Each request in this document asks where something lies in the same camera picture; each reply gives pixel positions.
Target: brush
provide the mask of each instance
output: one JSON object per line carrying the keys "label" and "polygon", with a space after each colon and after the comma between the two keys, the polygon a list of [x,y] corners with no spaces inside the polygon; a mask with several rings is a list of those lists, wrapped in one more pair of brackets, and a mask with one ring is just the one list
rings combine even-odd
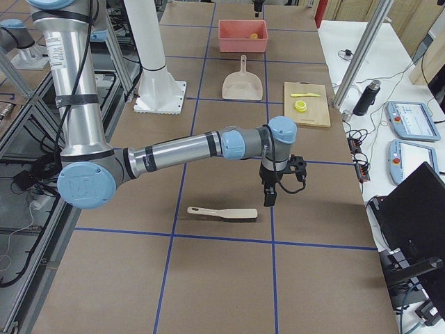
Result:
{"label": "brush", "polygon": [[188,207],[187,212],[189,214],[200,214],[204,216],[220,217],[223,221],[242,221],[242,222],[255,222],[257,221],[258,212],[257,209],[205,209],[203,207]]}

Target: screen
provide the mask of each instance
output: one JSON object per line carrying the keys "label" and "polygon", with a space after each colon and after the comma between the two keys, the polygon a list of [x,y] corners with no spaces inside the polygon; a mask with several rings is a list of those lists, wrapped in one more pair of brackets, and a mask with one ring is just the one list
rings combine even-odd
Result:
{"label": "screen", "polygon": [[421,105],[397,103],[394,106],[402,118],[402,123],[407,134],[419,136],[433,135]]}
{"label": "screen", "polygon": [[428,162],[430,166],[434,166],[431,150],[428,148],[420,148],[419,146],[400,143],[400,150],[403,180],[410,176],[422,162]]}
{"label": "screen", "polygon": [[[410,264],[433,256],[445,261],[445,184],[427,163],[380,203],[380,213],[389,246],[400,248]],[[445,319],[445,269],[418,279]]]}

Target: blue and white tablet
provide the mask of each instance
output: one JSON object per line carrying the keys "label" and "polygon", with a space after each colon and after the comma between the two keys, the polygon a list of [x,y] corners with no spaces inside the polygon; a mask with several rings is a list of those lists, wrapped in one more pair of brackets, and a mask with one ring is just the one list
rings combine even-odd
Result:
{"label": "blue and white tablet", "polygon": [[439,141],[440,133],[424,103],[390,101],[386,105],[388,119],[401,139]]}
{"label": "blue and white tablet", "polygon": [[394,139],[389,146],[389,173],[396,184],[402,183],[424,161],[439,174],[436,151],[428,146]]}

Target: yellow knife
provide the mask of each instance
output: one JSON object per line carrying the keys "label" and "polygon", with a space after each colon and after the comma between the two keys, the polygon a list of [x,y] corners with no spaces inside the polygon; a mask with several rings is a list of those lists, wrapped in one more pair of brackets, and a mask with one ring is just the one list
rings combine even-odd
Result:
{"label": "yellow knife", "polygon": [[291,97],[321,97],[321,95],[316,93],[302,93],[302,94],[291,94]]}

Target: white table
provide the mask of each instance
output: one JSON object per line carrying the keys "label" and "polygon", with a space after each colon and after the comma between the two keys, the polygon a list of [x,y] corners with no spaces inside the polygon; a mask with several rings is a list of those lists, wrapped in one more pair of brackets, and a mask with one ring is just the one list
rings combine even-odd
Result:
{"label": "white table", "polygon": [[[323,21],[321,24],[318,32],[320,34],[323,52],[325,54],[326,63],[329,66],[329,73],[333,84],[340,84],[343,75],[349,66],[348,61],[345,61],[338,56],[338,51],[349,49],[354,52],[365,28],[366,22]],[[383,24],[371,49],[369,50],[365,62],[355,78],[355,81],[360,82],[368,78],[376,77],[390,77],[393,74],[405,70],[410,63],[412,63],[411,58],[408,56],[405,48],[402,46],[402,43],[398,39],[391,25]],[[381,90],[377,94],[375,104],[369,108],[368,113],[365,116],[353,116],[349,122],[352,129],[368,129],[371,131],[373,129],[373,125],[370,119],[370,114],[379,109],[388,99],[393,101],[425,103],[430,101],[430,99],[432,99],[432,94],[428,90],[428,87],[415,86],[411,84],[409,75],[413,69],[414,66],[411,66],[403,75],[403,78],[401,78],[402,74],[399,74],[392,79],[381,79]],[[399,82],[399,80],[400,83],[397,85],[396,89],[392,93],[392,96],[389,98],[394,86]],[[370,81],[361,83],[359,84],[359,87],[364,89],[369,83]],[[341,105],[339,112],[346,109],[351,111],[358,99],[358,91],[354,88],[351,89],[347,98]],[[445,119],[444,113],[434,99],[428,103],[428,106],[432,111],[432,119],[434,121]],[[367,202],[373,196],[387,195],[396,188],[396,185],[393,183],[389,174],[388,149],[389,144],[397,137],[391,126],[388,124],[388,119],[383,108],[381,108],[377,113],[373,114],[374,123],[378,126],[382,112],[382,125],[379,126],[378,132],[373,132],[370,134],[362,144],[362,151],[368,156],[368,158],[371,158],[372,155],[371,170],[369,173],[371,181],[364,183],[364,202]],[[444,171],[445,123],[438,124],[437,128],[442,136],[442,139],[436,143],[422,144],[434,147],[436,149],[439,169]],[[373,146],[373,153],[371,154],[371,146],[374,139],[375,143]],[[385,248],[385,246],[380,235],[380,229],[377,221],[373,217],[372,212],[370,212],[370,209],[368,216],[371,226],[373,227],[375,242],[379,248],[379,251],[381,251]],[[419,320],[414,313],[416,308],[417,304],[413,304],[412,307],[405,311],[403,315],[403,329],[405,332],[411,329],[411,327],[413,327],[413,325],[415,325]],[[415,333],[445,333],[445,321],[441,320],[434,327],[422,326],[421,328],[418,328]]]}

